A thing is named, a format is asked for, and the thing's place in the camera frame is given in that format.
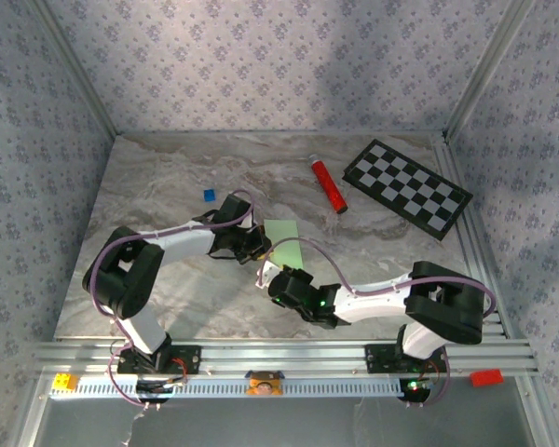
red cylinder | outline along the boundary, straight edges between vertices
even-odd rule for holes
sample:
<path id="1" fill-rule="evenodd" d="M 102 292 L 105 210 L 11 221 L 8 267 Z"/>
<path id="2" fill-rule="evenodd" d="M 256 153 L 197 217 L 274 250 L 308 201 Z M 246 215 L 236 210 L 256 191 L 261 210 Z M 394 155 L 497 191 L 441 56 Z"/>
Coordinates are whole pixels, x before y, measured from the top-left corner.
<path id="1" fill-rule="evenodd" d="M 325 191 L 327 198 L 329 198 L 329 201 L 332 203 L 335 212 L 338 214 L 345 212 L 348 209 L 346 200 L 344 200 L 337 189 L 337 186 L 335 186 L 334 180 L 327 168 L 325 168 L 323 162 L 320 161 L 316 155 L 310 156 L 308 161 L 310 162 L 310 167 L 313 169 L 313 172 L 315 172 L 320 185 L 323 187 L 323 191 Z"/>

marble surface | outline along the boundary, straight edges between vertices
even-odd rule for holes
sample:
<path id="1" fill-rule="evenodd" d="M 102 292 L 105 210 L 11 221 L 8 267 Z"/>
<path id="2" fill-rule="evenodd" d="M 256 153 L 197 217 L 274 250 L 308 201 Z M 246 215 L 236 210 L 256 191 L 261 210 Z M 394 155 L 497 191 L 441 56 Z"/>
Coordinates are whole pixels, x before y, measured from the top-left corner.
<path id="1" fill-rule="evenodd" d="M 61 312 L 56 337 L 117 334 L 92 307 L 81 278 L 104 241 L 120 225 L 135 230 L 183 224 L 247 188 L 259 222 L 294 219 L 300 236 L 318 241 L 350 283 L 394 278 L 419 260 L 465 272 L 456 231 L 442 242 L 341 181 L 345 166 L 379 138 L 435 169 L 427 136 L 287 133 L 176 134 L 118 137 Z M 307 156 L 317 153 L 333 174 L 349 210 L 337 215 L 317 184 Z M 217 201 L 205 203 L 214 188 Z M 314 284 L 336 282 L 331 266 L 303 246 Z M 150 305 L 173 338 L 394 338 L 404 319 L 370 318 L 327 331 L 271 304 L 255 288 L 258 263 L 214 261 L 206 256 L 167 265 L 158 274 Z"/>

blue cube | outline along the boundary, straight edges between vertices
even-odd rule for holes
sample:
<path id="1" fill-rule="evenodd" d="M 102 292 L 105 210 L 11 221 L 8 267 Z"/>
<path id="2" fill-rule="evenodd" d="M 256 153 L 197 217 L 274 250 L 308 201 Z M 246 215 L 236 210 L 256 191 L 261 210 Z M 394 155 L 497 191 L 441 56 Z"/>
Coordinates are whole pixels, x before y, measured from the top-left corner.
<path id="1" fill-rule="evenodd" d="M 214 202 L 215 201 L 215 191 L 212 189 L 205 189 L 203 191 L 203 198 L 206 202 Z"/>

yellow block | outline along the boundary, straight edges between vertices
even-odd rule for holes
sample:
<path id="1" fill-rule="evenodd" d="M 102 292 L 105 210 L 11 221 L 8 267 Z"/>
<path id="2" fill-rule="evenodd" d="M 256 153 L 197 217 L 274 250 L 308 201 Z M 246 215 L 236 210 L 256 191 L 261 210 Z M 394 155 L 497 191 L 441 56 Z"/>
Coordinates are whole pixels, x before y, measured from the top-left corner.
<path id="1" fill-rule="evenodd" d="M 54 377 L 54 382 L 52 382 L 52 389 L 69 389 L 73 390 L 76 388 L 78 383 L 78 377 L 72 374 L 59 372 Z"/>

black and white checkerboard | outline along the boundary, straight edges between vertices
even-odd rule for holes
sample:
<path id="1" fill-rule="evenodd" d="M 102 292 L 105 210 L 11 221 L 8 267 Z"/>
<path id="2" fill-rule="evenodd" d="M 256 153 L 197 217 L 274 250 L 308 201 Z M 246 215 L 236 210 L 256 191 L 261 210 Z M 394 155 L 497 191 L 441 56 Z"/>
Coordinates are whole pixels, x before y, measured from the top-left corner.
<path id="1" fill-rule="evenodd" d="M 344 180 L 439 240 L 472 198 L 468 191 L 378 140 L 350 163 Z"/>

